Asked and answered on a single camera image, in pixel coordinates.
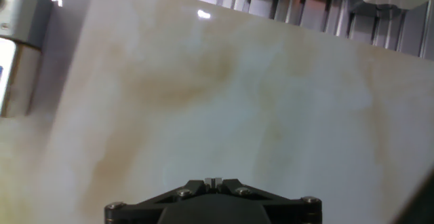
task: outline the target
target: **metal frame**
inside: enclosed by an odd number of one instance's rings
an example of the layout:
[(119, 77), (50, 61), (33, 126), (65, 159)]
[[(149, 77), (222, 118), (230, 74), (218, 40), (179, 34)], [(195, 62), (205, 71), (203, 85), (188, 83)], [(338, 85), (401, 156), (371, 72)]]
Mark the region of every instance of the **metal frame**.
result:
[(348, 0), (200, 1), (434, 60), (431, 2), (388, 20), (350, 14)]

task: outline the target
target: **bolt head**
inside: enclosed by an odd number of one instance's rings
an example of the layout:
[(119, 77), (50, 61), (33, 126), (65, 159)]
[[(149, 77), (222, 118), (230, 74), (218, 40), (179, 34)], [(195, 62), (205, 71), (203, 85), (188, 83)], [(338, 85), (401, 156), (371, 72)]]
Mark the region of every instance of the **bolt head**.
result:
[(7, 24), (7, 23), (2, 23), (2, 24), (0, 24), (0, 28), (1, 28), (2, 30), (9, 30), (9, 24)]
[(190, 189), (179, 189), (176, 194), (178, 194), (180, 197), (186, 197), (190, 196), (192, 192)]
[(306, 202), (306, 203), (316, 203), (316, 202), (319, 202), (319, 199), (318, 198), (315, 198), (315, 197), (312, 197), (312, 196), (306, 196), (306, 197), (303, 197), (303, 198), (301, 198), (304, 202)]
[(106, 208), (109, 208), (111, 210), (115, 210), (115, 209), (124, 207), (125, 205), (127, 205), (127, 204), (124, 202), (113, 202), (113, 203), (107, 205)]
[(252, 193), (252, 191), (250, 191), (250, 189), (247, 187), (239, 187), (235, 190), (235, 192), (237, 192), (237, 194), (240, 196), (246, 196)]

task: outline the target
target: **marble slab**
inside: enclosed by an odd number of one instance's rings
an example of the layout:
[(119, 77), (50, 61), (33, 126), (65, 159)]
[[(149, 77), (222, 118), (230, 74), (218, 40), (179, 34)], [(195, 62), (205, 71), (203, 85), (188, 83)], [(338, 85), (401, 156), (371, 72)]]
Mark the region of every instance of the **marble slab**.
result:
[(2, 142), (0, 218), (102, 223), (221, 176), (321, 198), (324, 223), (388, 223), (433, 124), (432, 62), (195, 0), (92, 0), (46, 146)]

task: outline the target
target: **white marble surface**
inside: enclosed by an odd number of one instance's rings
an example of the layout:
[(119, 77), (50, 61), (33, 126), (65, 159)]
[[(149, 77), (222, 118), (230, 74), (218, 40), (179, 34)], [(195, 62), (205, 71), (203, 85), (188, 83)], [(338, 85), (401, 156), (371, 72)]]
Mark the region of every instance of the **white marble surface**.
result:
[(317, 196), (324, 223), (388, 223), (433, 124), (426, 60), (194, 0), (92, 0), (51, 135), (0, 122), (0, 218), (101, 223), (114, 200), (222, 176)]

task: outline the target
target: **beige marble veining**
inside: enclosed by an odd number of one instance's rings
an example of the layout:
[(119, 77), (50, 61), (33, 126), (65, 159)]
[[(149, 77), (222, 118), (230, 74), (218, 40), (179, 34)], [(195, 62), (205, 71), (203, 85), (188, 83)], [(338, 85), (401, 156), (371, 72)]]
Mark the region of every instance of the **beige marble veining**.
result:
[(426, 60), (194, 0), (92, 0), (50, 137), (0, 121), (0, 202), (20, 212), (0, 218), (102, 223), (109, 202), (222, 176), (317, 196), (324, 223), (388, 223), (433, 125)]

